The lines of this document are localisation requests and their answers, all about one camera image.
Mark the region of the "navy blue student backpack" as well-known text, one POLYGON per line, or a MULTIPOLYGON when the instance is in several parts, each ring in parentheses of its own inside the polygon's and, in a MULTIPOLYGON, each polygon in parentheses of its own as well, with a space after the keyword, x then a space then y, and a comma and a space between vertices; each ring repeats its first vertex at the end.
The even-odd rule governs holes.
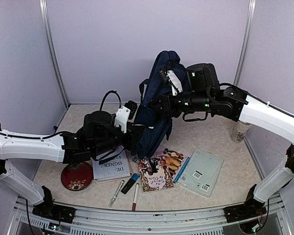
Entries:
POLYGON ((165 117, 148 106, 156 97, 167 93, 172 94, 171 86, 163 84, 158 74, 161 66, 166 66, 175 73, 181 82, 184 92, 191 91, 186 68, 180 63, 179 55, 172 50, 160 52, 154 61, 149 78, 139 85, 141 102, 134 119, 134 124, 144 126, 144 131, 135 147, 130 150, 130 154, 140 159, 152 157, 163 138, 168 139, 172 131, 172 118, 165 117))

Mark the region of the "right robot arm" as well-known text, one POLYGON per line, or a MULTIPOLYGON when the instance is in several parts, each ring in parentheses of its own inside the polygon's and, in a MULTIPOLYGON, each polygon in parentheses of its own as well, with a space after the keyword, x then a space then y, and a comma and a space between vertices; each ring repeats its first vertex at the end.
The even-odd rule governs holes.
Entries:
POLYGON ((165 84, 172 87, 170 93, 154 98, 149 105, 161 115, 173 117, 179 113, 205 112, 207 116, 218 115, 259 126, 290 141, 286 160, 249 190, 241 204, 243 216, 252 217, 275 192, 294 178, 294 114, 232 84, 224 83, 226 89, 221 89, 213 64, 201 63, 186 68, 191 87, 189 92, 182 90, 181 82, 172 69, 161 66, 158 74, 165 84))

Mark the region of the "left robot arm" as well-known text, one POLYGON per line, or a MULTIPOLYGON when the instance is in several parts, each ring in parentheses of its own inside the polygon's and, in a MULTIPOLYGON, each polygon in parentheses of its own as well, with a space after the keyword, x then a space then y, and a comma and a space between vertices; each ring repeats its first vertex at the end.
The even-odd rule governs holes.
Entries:
POLYGON ((0 181, 27 199, 35 209, 53 218, 59 207, 51 191, 19 172, 11 159, 47 160, 78 164, 94 160, 100 165, 116 156, 119 146, 132 150, 142 136, 144 126, 129 122, 128 115, 95 111, 84 117, 75 133, 61 131, 50 136, 13 133, 0 124, 0 181))

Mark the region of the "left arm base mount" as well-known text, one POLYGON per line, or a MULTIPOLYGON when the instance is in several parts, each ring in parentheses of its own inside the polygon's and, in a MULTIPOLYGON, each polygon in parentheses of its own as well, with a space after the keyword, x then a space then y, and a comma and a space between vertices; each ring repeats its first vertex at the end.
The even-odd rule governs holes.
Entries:
POLYGON ((42 190, 43 201, 33 206, 32 213, 43 218, 72 224, 76 209, 55 204, 51 191, 45 186, 42 186, 42 190))

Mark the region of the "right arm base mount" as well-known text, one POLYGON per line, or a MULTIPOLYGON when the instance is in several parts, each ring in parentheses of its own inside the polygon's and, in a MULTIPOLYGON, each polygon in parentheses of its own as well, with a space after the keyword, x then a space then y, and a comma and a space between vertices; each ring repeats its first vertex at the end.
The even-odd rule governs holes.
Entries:
POLYGON ((255 188, 256 184, 250 188, 246 200, 242 204, 228 206, 223 209, 227 223, 245 220, 267 213, 265 203, 254 199, 255 188))

